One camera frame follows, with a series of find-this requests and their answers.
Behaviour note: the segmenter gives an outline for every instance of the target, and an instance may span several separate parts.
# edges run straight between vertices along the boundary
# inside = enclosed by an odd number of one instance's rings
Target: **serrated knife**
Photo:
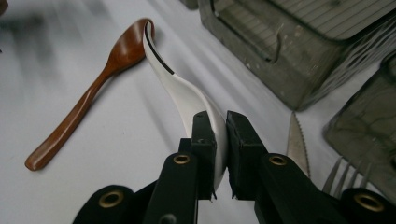
[[[303,131],[294,112],[290,116],[287,156],[294,160],[306,176],[311,178]]]

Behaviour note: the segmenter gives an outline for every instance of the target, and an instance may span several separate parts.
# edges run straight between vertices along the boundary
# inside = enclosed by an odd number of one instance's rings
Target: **white table surface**
[[[96,79],[118,37],[149,17],[163,59],[218,104],[246,115],[270,152],[285,153],[291,111],[178,0],[8,0],[0,18],[0,223],[72,223],[108,185],[139,190],[186,137],[173,101],[147,60],[108,81],[91,110],[42,171],[24,166]],[[312,181],[321,188],[338,158],[322,127],[377,69],[375,63],[303,112]],[[198,223],[258,223],[254,202],[199,202]]]

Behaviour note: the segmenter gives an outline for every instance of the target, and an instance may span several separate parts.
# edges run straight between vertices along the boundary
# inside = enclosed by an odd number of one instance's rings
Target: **brass screw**
[[[359,193],[353,196],[353,199],[363,208],[372,212],[382,212],[384,204],[382,204],[376,197],[367,193]]]
[[[286,165],[286,163],[288,163],[288,161],[286,161],[285,158],[281,156],[272,156],[269,160],[274,165]]]
[[[112,190],[104,195],[99,200],[99,205],[103,208],[110,208],[114,207],[117,204],[121,203],[123,200],[123,193],[122,191],[116,189]]]
[[[174,162],[179,165],[186,164],[190,162],[190,157],[187,155],[177,155],[174,157]]]

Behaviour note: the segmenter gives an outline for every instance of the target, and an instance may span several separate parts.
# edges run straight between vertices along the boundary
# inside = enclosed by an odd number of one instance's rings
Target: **wooden spoon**
[[[110,78],[145,58],[143,48],[143,30],[150,19],[140,19],[132,24],[119,38],[110,52],[105,68],[99,77],[82,95],[53,133],[27,158],[25,166],[36,171],[44,168],[61,149],[66,140],[77,128],[100,88]]]

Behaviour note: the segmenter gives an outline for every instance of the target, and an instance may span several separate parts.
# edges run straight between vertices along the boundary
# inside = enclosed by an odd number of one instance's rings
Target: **spoon handle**
[[[52,134],[26,159],[25,166],[31,171],[44,168],[61,149],[66,140],[77,128],[102,85],[110,77],[108,73],[102,74],[91,84],[81,96],[79,101],[52,132]]]

